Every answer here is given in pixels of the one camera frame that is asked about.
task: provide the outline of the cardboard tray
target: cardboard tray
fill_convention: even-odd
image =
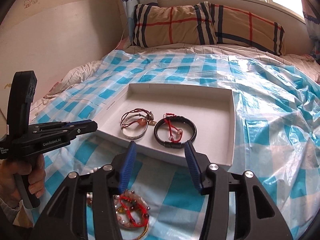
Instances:
[[[235,141],[235,111],[233,94],[229,89],[156,83],[129,84],[93,119],[98,124],[97,135],[123,147],[129,145],[120,128],[121,117],[135,108],[152,111],[155,121],[165,113],[174,113],[190,119],[197,128],[193,145],[197,152],[206,154],[212,163],[228,169],[232,165]],[[183,130],[181,142],[188,140],[192,130],[188,125],[172,123]],[[137,124],[125,129],[136,136],[143,127]],[[169,163],[186,166],[184,149],[171,149],[157,143],[154,127],[148,126],[145,135],[136,140],[137,151]],[[162,140],[168,141],[166,124],[158,131]]]

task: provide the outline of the bracelet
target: bracelet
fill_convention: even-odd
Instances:
[[[140,119],[146,120],[146,122],[145,122],[146,128],[144,129],[144,131],[143,131],[141,134],[139,134],[139,135],[137,135],[137,136],[128,136],[128,135],[124,134],[123,129],[124,129],[124,128],[127,128],[127,127],[129,126],[129,125],[126,126],[126,125],[127,125],[126,122],[127,122],[129,119],[134,118],[134,117],[136,117],[136,116],[141,116],[142,118],[140,118]],[[142,114],[133,114],[133,115],[130,115],[130,116],[128,116],[127,118],[125,118],[125,119],[121,122],[121,130],[122,130],[122,133],[123,133],[124,137],[126,137],[127,139],[132,140],[132,141],[138,140],[138,139],[140,139],[142,136],[144,136],[144,134],[145,134],[146,131],[147,131],[147,128],[148,128],[148,119],[147,119],[144,115],[142,115]]]
[[[96,172],[101,167],[93,168],[90,173]],[[92,192],[87,193],[87,205],[92,207]],[[118,224],[125,229],[144,228],[143,232],[132,240],[141,239],[148,231],[149,227],[149,210],[150,207],[144,201],[144,199],[135,193],[134,190],[126,189],[121,195],[113,195],[113,203],[116,209],[116,216]],[[131,212],[140,214],[140,222],[136,222],[132,217]],[[120,215],[126,215],[127,222]]]
[[[176,116],[174,114],[164,114],[164,116],[166,115],[166,117],[164,117],[163,119],[161,119],[159,122],[157,122],[153,132],[156,138],[156,141],[163,145],[166,148],[174,148],[174,149],[181,149],[184,147],[185,143],[180,143],[180,140],[182,138],[182,130],[181,129],[177,129],[175,128],[173,125],[171,125],[171,122],[182,122],[182,123],[186,123],[187,125],[189,125],[192,128],[193,131],[193,135],[190,138],[191,142],[193,142],[196,139],[197,136],[197,128],[195,126],[195,124],[193,122],[191,122],[189,119],[183,117],[183,116]],[[163,141],[159,138],[158,136],[158,130],[160,128],[161,125],[163,125],[164,123],[167,123],[169,125],[169,131],[170,131],[170,137],[169,140],[170,141]],[[180,138],[178,140],[174,140],[173,139],[173,135],[172,135],[172,130],[171,128],[174,128],[177,131],[177,134],[180,135]]]
[[[138,120],[127,123],[131,118],[134,118],[136,116],[140,116],[141,118],[139,118]],[[153,113],[151,111],[145,110],[143,108],[136,108],[136,109],[133,109],[129,112],[126,112],[121,117],[121,124],[120,124],[124,137],[126,137],[129,140],[133,140],[133,141],[140,139],[147,131],[148,125],[155,125],[156,124],[156,122],[153,120],[153,118],[154,118]],[[140,126],[146,126],[144,131],[137,136],[128,136],[128,135],[124,134],[123,129],[129,127],[130,125],[132,125],[136,122]]]

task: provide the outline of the gripper handle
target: gripper handle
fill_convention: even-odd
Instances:
[[[34,169],[36,166],[36,160],[37,157],[33,157],[28,160],[32,166],[32,169]],[[30,193],[28,175],[14,174],[14,179],[25,208],[32,209],[38,207],[40,205],[40,199],[38,199],[35,194]]]

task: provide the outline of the blue checkered plastic sheet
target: blue checkered plastic sheet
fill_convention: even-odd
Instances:
[[[108,54],[94,76],[64,91],[42,110],[35,122],[92,119],[129,82],[182,83],[232,89],[236,110],[236,141],[230,171],[253,171],[277,204],[297,239],[320,207],[319,85],[294,66],[212,54]],[[34,221],[71,171],[88,173],[110,163],[125,149],[95,135],[45,155],[47,178]],[[145,237],[198,239],[206,198],[194,189],[187,168],[138,154],[129,188],[150,205]],[[230,235],[234,199],[230,197]],[[92,211],[87,209],[93,238]],[[123,232],[124,239],[138,236]]]

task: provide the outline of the plaid pillowcase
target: plaid pillowcase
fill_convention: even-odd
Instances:
[[[284,29],[251,12],[210,4],[218,44],[255,47],[275,55],[284,55]]]
[[[132,44],[148,48],[174,43],[216,44],[209,2],[160,8],[136,5]]]

